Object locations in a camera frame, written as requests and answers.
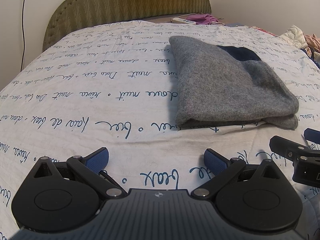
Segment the black cable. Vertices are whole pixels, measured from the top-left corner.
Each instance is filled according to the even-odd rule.
[[[21,69],[20,72],[22,71],[22,66],[23,66],[23,58],[24,58],[24,51],[25,51],[25,38],[24,38],[24,28],[23,28],[23,11],[24,11],[24,2],[25,0],[23,0],[23,5],[22,5],[22,36],[23,36],[23,54],[22,54],[22,60],[21,60]]]

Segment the headboard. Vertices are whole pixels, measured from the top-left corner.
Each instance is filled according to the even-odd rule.
[[[65,0],[51,16],[44,35],[43,51],[79,29],[198,12],[211,13],[209,0]]]

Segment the wall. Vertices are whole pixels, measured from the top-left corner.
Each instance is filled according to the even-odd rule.
[[[24,66],[42,53],[49,19],[64,0],[26,0]],[[23,53],[21,12],[23,0],[0,0],[0,91],[19,73]]]
[[[281,35],[291,25],[320,37],[320,0],[212,0],[212,14]]]

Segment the folded sweater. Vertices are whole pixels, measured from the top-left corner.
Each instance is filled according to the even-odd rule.
[[[253,51],[184,36],[172,36],[169,42],[178,71],[177,125],[242,125],[263,120],[297,128],[297,98]]]

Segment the purple cloth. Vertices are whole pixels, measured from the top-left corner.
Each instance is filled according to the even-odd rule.
[[[218,19],[210,14],[192,14],[187,17],[187,20],[194,21],[197,24],[211,24],[211,22],[218,22]]]

